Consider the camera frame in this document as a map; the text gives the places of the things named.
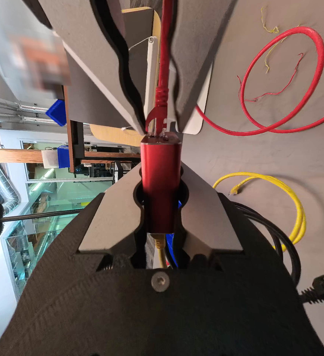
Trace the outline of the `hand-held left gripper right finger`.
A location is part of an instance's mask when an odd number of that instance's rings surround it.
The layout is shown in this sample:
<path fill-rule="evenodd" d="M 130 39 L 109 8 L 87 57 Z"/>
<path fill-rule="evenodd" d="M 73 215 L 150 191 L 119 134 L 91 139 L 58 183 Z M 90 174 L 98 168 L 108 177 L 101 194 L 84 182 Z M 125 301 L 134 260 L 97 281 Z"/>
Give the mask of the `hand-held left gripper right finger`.
<path fill-rule="evenodd" d="M 217 191 L 182 163 L 181 182 L 188 198 L 181 208 L 182 227 L 186 231 L 182 249 L 192 260 L 196 255 L 210 258 L 214 253 L 240 253 L 243 248 Z"/>

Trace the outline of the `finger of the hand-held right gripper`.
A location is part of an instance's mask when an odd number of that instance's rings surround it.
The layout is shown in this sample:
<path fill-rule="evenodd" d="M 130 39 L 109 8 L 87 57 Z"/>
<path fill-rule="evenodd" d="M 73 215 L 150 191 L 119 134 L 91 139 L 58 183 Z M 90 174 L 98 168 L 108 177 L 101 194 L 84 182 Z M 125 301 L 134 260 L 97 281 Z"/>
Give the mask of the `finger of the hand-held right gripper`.
<path fill-rule="evenodd" d="M 144 135 L 141 96 L 129 71 L 129 50 L 119 1 L 39 1 L 72 59 L 119 114 Z"/>
<path fill-rule="evenodd" d="M 179 132 L 191 120 L 236 3 L 179 0 L 173 5 L 170 60 L 176 74 L 171 96 Z"/>

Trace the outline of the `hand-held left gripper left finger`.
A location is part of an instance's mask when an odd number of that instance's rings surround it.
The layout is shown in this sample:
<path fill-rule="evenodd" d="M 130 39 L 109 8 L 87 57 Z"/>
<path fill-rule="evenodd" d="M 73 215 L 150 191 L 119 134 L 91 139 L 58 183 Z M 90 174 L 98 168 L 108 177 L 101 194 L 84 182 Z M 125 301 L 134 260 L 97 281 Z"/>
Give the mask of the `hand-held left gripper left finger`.
<path fill-rule="evenodd" d="M 141 163 L 108 188 L 79 246 L 96 268 L 146 268 Z"/>

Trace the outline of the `blue plastic bin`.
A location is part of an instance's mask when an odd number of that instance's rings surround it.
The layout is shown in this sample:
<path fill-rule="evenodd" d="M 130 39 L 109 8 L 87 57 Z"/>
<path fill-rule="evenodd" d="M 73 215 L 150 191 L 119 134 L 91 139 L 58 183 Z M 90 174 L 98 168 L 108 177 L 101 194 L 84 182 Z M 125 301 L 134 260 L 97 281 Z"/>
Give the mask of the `blue plastic bin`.
<path fill-rule="evenodd" d="M 172 268 L 179 268 L 179 269 L 184 269 L 185 265 L 183 259 L 178 259 L 179 257 L 182 258 L 181 255 L 181 247 L 180 243 L 177 240 L 176 243 L 174 243 L 174 238 L 175 235 L 179 236 L 181 234 L 182 228 L 181 228 L 181 215 L 180 215 L 180 208 L 182 207 L 182 203 L 180 200 L 178 200 L 178 208 L 177 212 L 175 215 L 175 222 L 174 222 L 174 233 L 166 234 L 166 259 L 167 259 L 167 265 L 171 266 Z"/>

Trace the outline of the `red ethernet coupler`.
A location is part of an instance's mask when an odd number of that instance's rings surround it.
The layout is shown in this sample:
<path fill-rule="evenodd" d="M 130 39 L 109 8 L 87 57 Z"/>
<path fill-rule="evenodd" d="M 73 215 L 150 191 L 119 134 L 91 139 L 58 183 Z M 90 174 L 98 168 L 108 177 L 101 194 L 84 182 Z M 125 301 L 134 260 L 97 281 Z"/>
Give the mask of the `red ethernet coupler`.
<path fill-rule="evenodd" d="M 178 208 L 182 142 L 174 132 L 145 136 L 140 144 L 147 231 L 172 234 Z"/>

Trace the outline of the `yellow twist tie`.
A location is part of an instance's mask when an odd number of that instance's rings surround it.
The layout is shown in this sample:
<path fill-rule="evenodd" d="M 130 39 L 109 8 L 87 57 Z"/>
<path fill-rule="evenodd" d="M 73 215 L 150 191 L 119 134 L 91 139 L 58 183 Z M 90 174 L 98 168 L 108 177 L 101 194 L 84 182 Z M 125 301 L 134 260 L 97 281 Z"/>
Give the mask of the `yellow twist tie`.
<path fill-rule="evenodd" d="M 280 34 L 280 29 L 279 29 L 279 26 L 276 25 L 274 26 L 273 28 L 270 28 L 267 26 L 267 22 L 266 22 L 266 13 L 267 13 L 267 8 L 266 7 L 262 7 L 261 8 L 261 22 L 262 22 L 262 27 L 263 29 L 267 32 L 267 33 L 270 33 L 270 34 Z M 275 43 L 270 49 L 269 51 L 267 52 L 267 54 L 265 55 L 265 58 L 264 58 L 264 64 L 265 64 L 265 67 L 266 67 L 266 75 L 269 73 L 270 71 L 270 66 L 269 66 L 269 63 L 268 63 L 268 59 L 271 55 L 271 53 L 274 51 L 274 49 L 281 43 L 283 43 L 284 39 L 278 41 L 277 43 Z"/>

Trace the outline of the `small blue storage bin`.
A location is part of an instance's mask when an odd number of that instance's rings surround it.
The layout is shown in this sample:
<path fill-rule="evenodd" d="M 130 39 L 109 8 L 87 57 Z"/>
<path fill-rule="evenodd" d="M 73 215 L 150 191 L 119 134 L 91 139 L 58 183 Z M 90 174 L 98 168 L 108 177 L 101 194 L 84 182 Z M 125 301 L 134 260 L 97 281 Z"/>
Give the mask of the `small blue storage bin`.
<path fill-rule="evenodd" d="M 61 145 L 57 148 L 58 168 L 70 167 L 69 146 Z"/>
<path fill-rule="evenodd" d="M 45 112 L 59 126 L 66 125 L 66 107 L 64 100 L 56 100 L 56 102 Z"/>

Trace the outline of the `dark table with wooden edge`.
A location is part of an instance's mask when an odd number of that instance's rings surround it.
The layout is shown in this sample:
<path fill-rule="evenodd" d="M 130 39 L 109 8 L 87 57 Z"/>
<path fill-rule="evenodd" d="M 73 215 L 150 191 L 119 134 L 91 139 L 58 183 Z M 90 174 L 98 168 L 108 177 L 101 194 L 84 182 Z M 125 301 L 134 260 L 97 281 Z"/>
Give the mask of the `dark table with wooden edge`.
<path fill-rule="evenodd" d="M 124 9 L 122 16 L 127 31 L 125 40 L 129 48 L 129 70 L 144 105 L 148 38 L 156 36 L 159 42 L 161 21 L 155 9 L 147 6 Z M 71 86 L 67 87 L 69 119 L 87 123 L 92 135 L 101 141 L 139 146 L 143 136 L 129 127 L 129 123 L 67 50 L 66 56 L 71 75 Z"/>

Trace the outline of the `red twist tie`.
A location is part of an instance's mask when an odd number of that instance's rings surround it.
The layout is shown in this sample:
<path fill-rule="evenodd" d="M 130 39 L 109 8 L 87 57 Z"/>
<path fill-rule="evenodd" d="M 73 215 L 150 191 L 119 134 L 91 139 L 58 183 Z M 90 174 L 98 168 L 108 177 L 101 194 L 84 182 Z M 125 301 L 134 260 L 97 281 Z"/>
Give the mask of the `red twist tie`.
<path fill-rule="evenodd" d="M 267 58 L 269 57 L 270 53 L 271 53 L 271 50 L 268 52 L 268 54 L 266 55 L 265 60 L 264 60 L 266 68 L 267 68 L 266 73 L 268 73 L 268 71 L 270 70 L 270 66 L 268 65 L 268 61 L 267 61 Z M 299 66 L 301 60 L 303 59 L 304 55 L 305 55 L 304 52 L 301 52 L 301 53 L 298 54 L 299 60 L 298 60 L 296 66 L 294 68 L 294 72 L 293 72 L 289 82 L 287 83 L 287 85 L 281 91 L 279 91 L 279 92 L 267 92 L 267 93 L 262 94 L 261 96 L 258 96 L 258 97 L 252 98 L 252 99 L 244 99 L 244 101 L 248 102 L 248 103 L 256 103 L 259 99 L 261 99 L 261 98 L 263 98 L 265 96 L 277 96 L 277 95 L 280 95 L 282 92 L 284 92 L 285 89 L 287 89 L 289 87 L 289 85 L 291 84 L 291 82 L 293 81 L 293 78 L 295 77 L 295 75 L 296 75 L 296 73 L 298 71 L 298 66 Z M 238 98 L 241 101 L 241 85 L 242 85 L 242 81 L 241 81 L 241 79 L 240 79 L 240 77 L 238 75 L 236 77 L 238 78 L 239 85 L 240 85 L 240 88 L 239 88 L 239 91 L 238 91 Z"/>

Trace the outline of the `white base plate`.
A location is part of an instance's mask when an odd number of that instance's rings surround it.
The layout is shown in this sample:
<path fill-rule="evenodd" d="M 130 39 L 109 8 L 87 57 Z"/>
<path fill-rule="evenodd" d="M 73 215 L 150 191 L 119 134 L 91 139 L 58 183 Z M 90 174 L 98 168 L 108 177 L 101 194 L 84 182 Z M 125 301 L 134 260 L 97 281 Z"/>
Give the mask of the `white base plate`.
<path fill-rule="evenodd" d="M 211 76 L 212 76 L 212 70 L 213 70 L 213 62 L 209 68 L 208 74 L 206 76 L 206 79 L 204 81 L 203 87 L 201 89 L 198 101 L 197 101 L 197 105 L 199 106 L 199 108 L 201 109 L 202 113 L 205 113 L 205 109 L 206 109 L 206 104 L 207 104 L 207 99 L 208 99 L 208 95 L 209 95 L 209 88 L 210 88 L 210 81 L 211 81 Z M 192 116 L 189 119 L 186 127 L 184 128 L 184 130 L 182 131 L 183 134 L 189 134 L 189 135 L 197 135 L 203 126 L 203 118 L 201 117 L 201 115 L 199 114 L 199 112 L 194 109 L 194 111 L 192 112 Z"/>

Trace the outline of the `wooden desk with black frame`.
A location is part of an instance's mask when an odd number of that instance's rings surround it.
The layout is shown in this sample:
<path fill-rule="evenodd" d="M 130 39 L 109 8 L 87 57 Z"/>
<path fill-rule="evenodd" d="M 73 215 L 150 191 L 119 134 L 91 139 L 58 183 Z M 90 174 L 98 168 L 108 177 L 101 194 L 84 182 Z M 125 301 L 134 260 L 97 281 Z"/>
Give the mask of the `wooden desk with black frame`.
<path fill-rule="evenodd" d="M 68 89 L 63 87 L 67 118 L 68 150 L 70 172 L 77 173 L 77 166 L 88 163 L 123 162 L 138 164 L 140 154 L 114 152 L 87 152 L 84 149 L 83 123 L 69 119 Z M 0 163 L 42 163 L 42 151 L 37 149 L 0 149 Z"/>

